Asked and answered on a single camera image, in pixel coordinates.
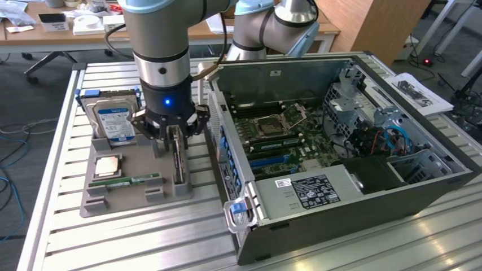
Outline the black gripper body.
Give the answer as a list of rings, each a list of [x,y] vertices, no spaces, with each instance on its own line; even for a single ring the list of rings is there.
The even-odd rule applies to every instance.
[[[196,105],[192,98],[193,80],[186,78],[179,84],[169,87],[153,86],[141,81],[146,111],[151,116],[192,117]]]

